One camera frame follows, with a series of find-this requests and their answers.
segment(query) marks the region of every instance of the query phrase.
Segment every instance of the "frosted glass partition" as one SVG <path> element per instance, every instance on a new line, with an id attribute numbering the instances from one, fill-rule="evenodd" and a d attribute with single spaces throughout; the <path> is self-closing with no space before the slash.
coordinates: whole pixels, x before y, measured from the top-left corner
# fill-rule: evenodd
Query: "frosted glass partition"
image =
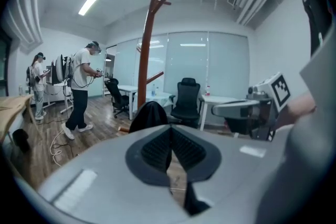
<path id="1" fill-rule="evenodd" d="M 115 54 L 113 77 L 120 85 L 132 85 L 137 40 L 129 40 L 117 45 Z"/>
<path id="2" fill-rule="evenodd" d="M 105 51 L 102 51 L 101 54 L 98 54 L 97 56 L 90 56 L 90 67 L 94 70 L 99 68 L 100 70 L 104 70 L 104 63 L 105 63 Z M 90 82 L 91 77 L 87 77 L 87 82 Z M 102 96 L 103 95 L 103 81 L 104 78 L 96 78 L 92 82 L 92 84 L 89 85 L 88 88 L 88 96 Z"/>
<path id="3" fill-rule="evenodd" d="M 244 98 L 249 84 L 249 66 L 247 37 L 209 33 L 211 95 Z"/>
<path id="4" fill-rule="evenodd" d="M 200 93 L 205 92 L 207 46 L 207 32 L 169 34 L 164 92 L 176 95 L 174 101 L 177 83 L 183 78 L 194 78 L 201 85 Z"/>
<path id="5" fill-rule="evenodd" d="M 141 46 L 142 38 L 138 39 L 138 46 Z M 160 71 L 165 71 L 166 63 L 166 51 L 167 51 L 167 34 L 152 36 L 149 50 L 148 58 L 148 69 L 147 69 L 147 78 L 159 73 Z M 135 65 L 134 65 L 134 78 L 133 85 L 138 85 L 139 78 L 139 61 L 140 53 L 136 51 L 135 53 Z M 164 75 L 157 78 L 153 82 L 147 84 L 147 90 L 152 90 L 153 84 L 155 87 L 159 87 L 159 91 L 163 91 L 163 82 Z"/>

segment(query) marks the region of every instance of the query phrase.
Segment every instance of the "gray metal surface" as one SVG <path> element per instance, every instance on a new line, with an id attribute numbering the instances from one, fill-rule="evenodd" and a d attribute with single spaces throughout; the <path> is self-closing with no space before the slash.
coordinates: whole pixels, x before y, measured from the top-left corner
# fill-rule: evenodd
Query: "gray metal surface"
<path id="1" fill-rule="evenodd" d="M 194 183 L 198 200 L 210 209 L 190 217 L 166 187 L 142 183 L 129 171 L 125 153 L 135 141 L 163 126 L 141 130 L 103 141 L 54 172 L 40 187 L 39 194 L 52 202 L 83 169 L 97 178 L 79 204 L 69 213 L 91 223 L 254 223 L 267 181 L 281 161 L 287 133 L 272 142 L 243 140 L 178 126 L 216 145 L 222 163 L 207 181 Z M 247 154 L 242 147 L 265 151 L 264 157 Z"/>

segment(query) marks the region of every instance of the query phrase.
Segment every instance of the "person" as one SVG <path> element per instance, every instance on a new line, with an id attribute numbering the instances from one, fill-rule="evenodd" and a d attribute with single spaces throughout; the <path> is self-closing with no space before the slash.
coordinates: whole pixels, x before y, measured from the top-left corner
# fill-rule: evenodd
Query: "person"
<path id="1" fill-rule="evenodd" d="M 61 125 L 65 135 L 70 140 L 75 139 L 72 132 L 76 127 L 78 127 L 80 133 L 93 128 L 93 125 L 86 124 L 84 121 L 84 113 L 88 104 L 89 83 L 87 83 L 87 76 L 94 78 L 102 76 L 101 72 L 90 67 L 90 55 L 98 55 L 100 51 L 98 42 L 92 41 L 85 48 L 75 53 L 72 59 L 73 75 L 70 81 L 74 110 L 68 121 Z"/>
<path id="2" fill-rule="evenodd" d="M 39 52 L 35 55 L 33 62 L 31 63 L 33 77 L 35 79 L 35 83 L 33 86 L 34 98 L 35 98 L 35 119 L 43 120 L 44 116 L 47 114 L 46 111 L 43 110 L 43 96 L 44 96 L 44 85 L 43 78 L 48 75 L 50 70 L 44 72 L 42 62 L 46 59 L 42 52 Z"/>

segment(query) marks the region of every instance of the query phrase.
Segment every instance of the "shoe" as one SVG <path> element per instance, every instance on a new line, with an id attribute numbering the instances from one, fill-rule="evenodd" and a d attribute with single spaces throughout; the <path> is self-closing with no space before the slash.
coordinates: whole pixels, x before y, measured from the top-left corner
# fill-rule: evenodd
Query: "shoe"
<path id="1" fill-rule="evenodd" d="M 62 127 L 62 129 L 63 129 L 65 135 L 66 135 L 70 140 L 74 140 L 74 139 L 75 139 L 75 137 L 74 137 L 74 135 L 72 134 L 71 130 L 65 126 L 65 123 L 62 123 L 62 124 L 61 124 L 61 127 Z"/>
<path id="2" fill-rule="evenodd" d="M 88 125 L 86 125 L 85 128 L 82 128 L 82 129 L 78 128 L 78 132 L 82 133 L 82 132 L 84 132 L 86 130 L 90 130 L 92 128 L 93 128 L 93 125 L 92 124 L 88 124 Z"/>

